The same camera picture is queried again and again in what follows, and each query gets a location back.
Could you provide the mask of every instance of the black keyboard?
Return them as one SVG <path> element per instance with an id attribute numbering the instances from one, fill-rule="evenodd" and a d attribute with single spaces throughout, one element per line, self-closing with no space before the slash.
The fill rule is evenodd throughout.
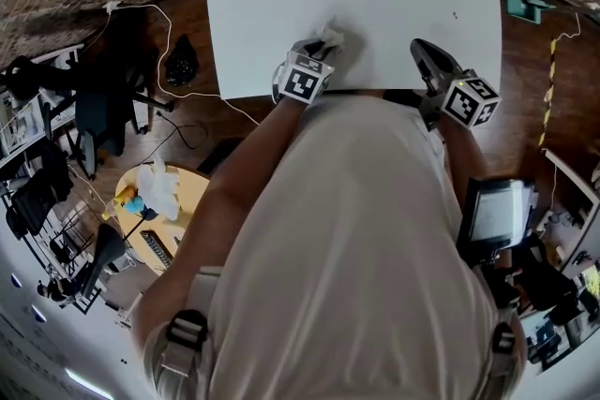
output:
<path id="1" fill-rule="evenodd" d="M 173 255 L 165 247 L 164 243 L 158 238 L 158 235 L 153 230 L 144 230 L 140 232 L 142 238 L 148 244 L 152 251 L 157 255 L 158 259 L 162 262 L 165 267 L 171 265 Z"/>

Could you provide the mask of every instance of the wooden floor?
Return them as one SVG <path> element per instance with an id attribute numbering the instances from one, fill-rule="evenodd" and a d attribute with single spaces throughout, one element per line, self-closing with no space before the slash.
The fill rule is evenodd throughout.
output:
<path id="1" fill-rule="evenodd" d="M 548 163 L 536 148 L 542 131 L 544 96 L 548 88 L 549 44 L 560 32 L 576 32 L 578 25 L 573 16 L 553 13 L 544 14 L 541 25 L 524 22 L 505 14 L 503 4 L 502 0 L 502 104 L 491 123 L 477 128 L 474 135 L 492 173 L 522 173 L 549 178 Z M 173 91 L 178 95 L 217 93 L 206 0 L 165 0 L 160 2 L 160 7 L 172 20 L 172 46 L 180 35 L 187 34 L 200 61 L 196 79 L 188 86 Z M 123 12 L 133 15 L 132 10 Z M 168 24 L 157 11 L 151 9 L 147 13 L 147 30 L 140 42 L 154 43 L 163 52 Z M 101 39 L 90 52 L 101 50 L 103 44 L 104 39 Z M 594 157 L 587 152 L 588 146 L 600 139 L 599 72 L 600 26 L 582 19 L 581 35 L 574 39 L 564 37 L 558 44 L 554 106 L 547 146 L 578 165 L 584 176 L 589 174 L 594 162 Z M 164 75 L 164 69 L 161 69 L 161 75 Z M 156 98 L 170 99 L 160 92 L 156 92 Z M 271 109 L 270 98 L 235 100 L 233 104 L 258 121 Z M 189 150 L 175 134 L 157 151 L 165 161 L 192 169 L 201 163 L 219 140 L 244 137 L 254 127 L 244 115 L 230 109 L 216 97 L 178 99 L 169 118 L 182 126 L 187 141 L 195 148 Z M 121 175 L 144 160 L 172 132 L 173 126 L 156 116 L 147 135 L 135 136 L 127 127 L 123 155 L 108 157 L 99 168 L 93 183 L 99 195 L 105 200 L 110 199 Z M 83 196 L 89 190 L 81 182 L 78 182 L 77 189 Z"/>

